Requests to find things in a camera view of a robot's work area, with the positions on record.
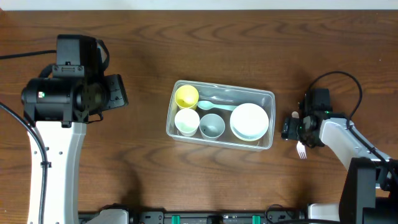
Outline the pink fork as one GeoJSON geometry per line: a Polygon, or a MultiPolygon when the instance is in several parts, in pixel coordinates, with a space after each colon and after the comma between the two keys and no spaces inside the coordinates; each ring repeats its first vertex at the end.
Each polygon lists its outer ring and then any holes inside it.
{"type": "MultiPolygon", "coordinates": [[[[292,112],[292,117],[293,118],[299,118],[299,113],[297,111],[293,111],[292,112]]],[[[307,154],[306,154],[305,146],[300,141],[297,142],[296,148],[297,148],[297,153],[298,153],[299,157],[301,159],[306,159],[307,158],[307,154]]]]}

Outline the grey cup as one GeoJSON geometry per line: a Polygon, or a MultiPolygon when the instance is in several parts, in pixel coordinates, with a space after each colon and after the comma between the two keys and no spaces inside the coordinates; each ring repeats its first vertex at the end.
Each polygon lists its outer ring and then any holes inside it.
{"type": "Polygon", "coordinates": [[[217,114],[206,114],[200,119],[200,132],[204,139],[217,140],[225,131],[225,122],[217,114]]]}

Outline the white cup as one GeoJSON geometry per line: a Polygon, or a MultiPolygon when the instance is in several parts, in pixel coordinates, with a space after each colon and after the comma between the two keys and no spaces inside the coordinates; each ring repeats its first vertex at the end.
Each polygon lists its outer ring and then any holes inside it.
{"type": "Polygon", "coordinates": [[[182,109],[175,115],[175,126],[183,136],[193,136],[200,124],[200,117],[193,109],[182,109]]]}

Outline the white bowl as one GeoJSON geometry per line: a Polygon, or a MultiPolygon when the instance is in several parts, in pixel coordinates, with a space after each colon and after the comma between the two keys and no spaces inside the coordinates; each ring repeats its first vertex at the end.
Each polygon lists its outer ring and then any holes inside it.
{"type": "Polygon", "coordinates": [[[265,110],[253,103],[237,106],[231,113],[229,124],[233,134],[243,141],[257,141],[269,129],[265,110]]]}

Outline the clear plastic container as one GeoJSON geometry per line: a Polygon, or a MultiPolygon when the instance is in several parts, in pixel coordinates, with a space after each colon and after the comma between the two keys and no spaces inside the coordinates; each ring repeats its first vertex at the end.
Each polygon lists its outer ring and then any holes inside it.
{"type": "Polygon", "coordinates": [[[175,82],[170,98],[166,133],[176,141],[183,141],[195,144],[203,144],[214,147],[225,147],[230,149],[240,149],[247,151],[263,151],[271,148],[275,130],[275,94],[267,90],[258,90],[253,88],[245,88],[241,86],[222,85],[218,83],[196,82],[190,80],[178,80],[175,82]],[[199,117],[206,114],[214,113],[221,116],[225,122],[226,128],[224,133],[216,140],[204,139],[199,131],[193,136],[184,136],[175,127],[174,117],[180,108],[175,102],[175,92],[184,85],[194,86],[199,93],[199,100],[207,100],[214,104],[234,105],[238,106],[243,103],[254,103],[260,106],[268,115],[269,128],[265,135],[256,141],[243,141],[237,138],[229,124],[231,112],[221,109],[211,109],[204,111],[197,108],[196,112],[199,117]]]}

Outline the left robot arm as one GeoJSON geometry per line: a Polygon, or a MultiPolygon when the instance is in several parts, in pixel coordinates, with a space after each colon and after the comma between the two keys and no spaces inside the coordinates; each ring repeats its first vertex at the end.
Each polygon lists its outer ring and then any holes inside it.
{"type": "Polygon", "coordinates": [[[89,117],[128,104],[122,78],[34,78],[21,98],[32,158],[27,221],[78,223],[79,162],[89,117]]]}

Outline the yellow cup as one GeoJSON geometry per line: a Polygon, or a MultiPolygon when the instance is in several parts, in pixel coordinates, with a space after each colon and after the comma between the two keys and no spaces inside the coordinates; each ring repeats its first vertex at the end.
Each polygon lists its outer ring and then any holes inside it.
{"type": "Polygon", "coordinates": [[[177,106],[182,109],[196,110],[199,100],[199,92],[192,85],[180,86],[174,95],[174,100],[177,106]]]}

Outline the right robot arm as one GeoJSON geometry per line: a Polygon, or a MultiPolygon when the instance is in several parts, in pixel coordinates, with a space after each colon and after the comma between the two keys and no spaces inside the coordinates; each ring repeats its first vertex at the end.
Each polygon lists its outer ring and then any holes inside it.
{"type": "Polygon", "coordinates": [[[338,203],[311,204],[307,223],[397,223],[397,161],[371,144],[345,115],[306,105],[284,121],[282,139],[329,147],[347,169],[338,203]]]}

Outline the mint green spoon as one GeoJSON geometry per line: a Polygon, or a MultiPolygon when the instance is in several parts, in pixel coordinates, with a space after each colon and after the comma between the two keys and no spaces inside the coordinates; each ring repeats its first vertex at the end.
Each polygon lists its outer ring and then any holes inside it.
{"type": "Polygon", "coordinates": [[[211,109],[220,109],[220,110],[226,110],[226,111],[233,111],[237,106],[234,105],[219,105],[219,104],[214,104],[210,101],[199,101],[197,103],[197,106],[199,109],[202,110],[211,110],[211,109]]]}

